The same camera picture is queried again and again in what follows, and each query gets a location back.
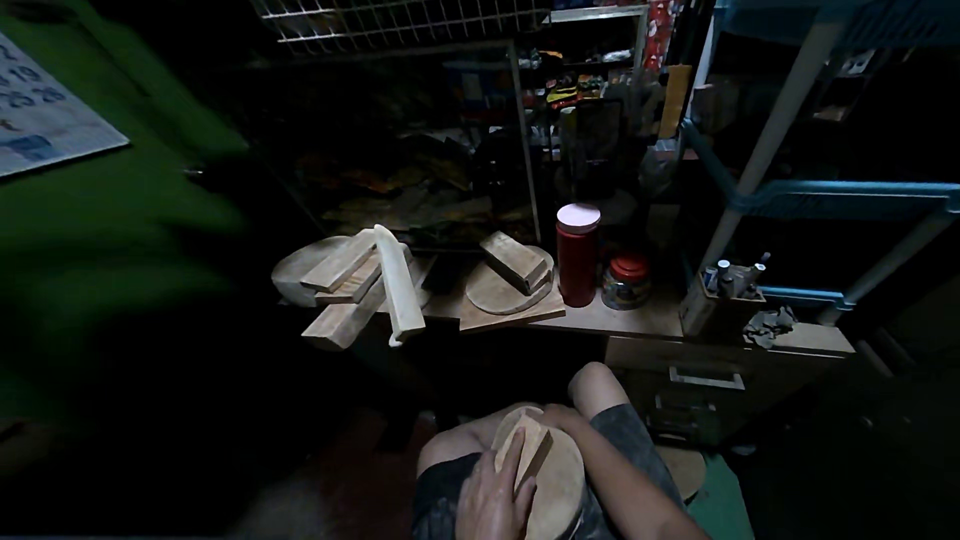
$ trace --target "person's knee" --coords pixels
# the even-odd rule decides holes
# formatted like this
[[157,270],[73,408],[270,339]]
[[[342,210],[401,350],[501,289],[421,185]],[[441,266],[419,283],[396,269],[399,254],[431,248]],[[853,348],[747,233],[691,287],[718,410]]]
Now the person's knee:
[[588,420],[610,407],[630,402],[609,367],[591,362],[580,369],[567,388],[574,406]]
[[480,440],[465,426],[441,431],[420,449],[420,456],[417,458],[417,476],[437,463],[452,461],[467,454],[483,452],[483,450]]
[[580,368],[580,371],[573,376],[566,391],[570,395],[570,399],[575,400],[577,394],[582,394],[591,388],[605,385],[610,380],[616,380],[616,377],[606,364],[602,362],[590,362]]

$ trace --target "wood scrap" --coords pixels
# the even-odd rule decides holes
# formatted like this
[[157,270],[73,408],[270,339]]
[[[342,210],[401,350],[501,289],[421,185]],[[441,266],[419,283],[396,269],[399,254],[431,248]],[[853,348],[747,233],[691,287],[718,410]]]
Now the wood scrap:
[[464,294],[460,301],[460,332],[486,331],[507,326],[517,326],[566,315],[564,297],[560,294],[559,280],[548,285],[550,292],[534,306],[510,315],[493,315],[475,306]]
[[480,242],[488,258],[488,264],[525,294],[533,292],[533,285],[546,268],[543,257],[523,246],[506,234],[497,231]]
[[390,311],[390,324],[394,333],[390,336],[391,347],[399,347],[411,335],[426,328],[423,313],[410,278],[400,243],[393,233],[382,225],[374,225],[376,249],[380,253],[380,267],[383,273],[383,285],[387,291],[387,309]]
[[523,449],[520,451],[520,462],[516,468],[516,479],[514,481],[515,491],[518,490],[528,478],[537,475],[547,455],[550,453],[550,448],[553,446],[553,437],[550,435],[550,430],[547,426],[544,426],[526,414],[522,414],[514,425],[514,429],[507,436],[507,441],[496,452],[496,457],[493,459],[493,468],[496,472],[500,472],[500,469],[503,468],[503,460],[507,455],[507,451],[510,450],[510,444],[514,440],[514,433],[520,428],[524,428],[526,432],[523,439]]
[[[403,246],[403,255],[407,257],[407,262],[413,258],[410,248],[406,244]],[[333,292],[315,292],[314,298],[318,306],[327,304],[356,304],[360,302],[363,295],[370,290],[371,285],[380,277],[380,254],[376,251],[370,255],[356,272],[350,274],[347,280],[337,287]]]
[[321,292],[333,292],[370,258],[374,246],[373,231],[364,229],[357,233],[347,245],[342,246],[307,272],[300,278],[300,283]]
[[331,236],[304,246],[274,266],[270,280],[283,300],[299,307],[315,307],[313,289],[304,287],[300,279],[327,256],[349,242],[349,236]]
[[[509,448],[517,423],[527,411],[542,412],[536,407],[523,406],[507,413],[496,429],[493,448],[500,450],[505,445]],[[584,460],[577,444],[561,430],[546,429],[551,446],[536,473],[537,491],[527,520],[526,540],[569,538],[580,517],[580,502],[586,489]]]
[[[410,261],[411,276],[422,282],[429,272],[436,257],[414,258]],[[386,289],[383,286],[382,276],[377,278],[367,291],[367,294],[357,304],[332,304],[317,317],[301,336],[318,349],[325,351],[344,351],[353,344],[373,314],[385,311]],[[421,291],[418,300],[424,305],[429,301],[428,292]]]
[[497,274],[486,261],[481,261],[470,272],[464,293],[480,309],[493,315],[510,315],[523,311],[542,300],[551,290],[553,282],[553,258],[540,248],[546,261],[546,271],[538,278],[540,286],[526,295]]

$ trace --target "small bottle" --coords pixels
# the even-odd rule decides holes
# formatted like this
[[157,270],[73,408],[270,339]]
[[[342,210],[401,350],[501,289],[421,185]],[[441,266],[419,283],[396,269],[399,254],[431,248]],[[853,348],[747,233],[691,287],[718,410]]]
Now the small bottle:
[[576,203],[557,211],[557,266],[564,304],[584,307],[596,295],[600,210]]

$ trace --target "cloth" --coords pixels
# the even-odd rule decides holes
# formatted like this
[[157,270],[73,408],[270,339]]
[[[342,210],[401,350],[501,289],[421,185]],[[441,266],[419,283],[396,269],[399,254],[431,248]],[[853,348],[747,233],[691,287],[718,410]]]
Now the cloth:
[[[590,425],[606,437],[637,469],[646,473],[671,501],[684,508],[684,501],[670,477],[670,472],[657,454],[647,428],[632,405],[608,408],[594,416]],[[479,459],[479,453],[468,454],[438,463],[423,471],[417,479],[417,491],[414,495],[415,540],[453,538],[460,487]],[[581,503],[580,519],[581,523],[573,535],[576,540],[621,538],[589,486],[589,477],[588,488]]]

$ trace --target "wire mesh shelf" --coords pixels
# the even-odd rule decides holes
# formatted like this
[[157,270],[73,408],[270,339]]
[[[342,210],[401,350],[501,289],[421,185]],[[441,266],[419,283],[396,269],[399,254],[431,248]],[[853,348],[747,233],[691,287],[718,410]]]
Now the wire mesh shelf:
[[294,54],[329,55],[536,31],[550,0],[252,0]]

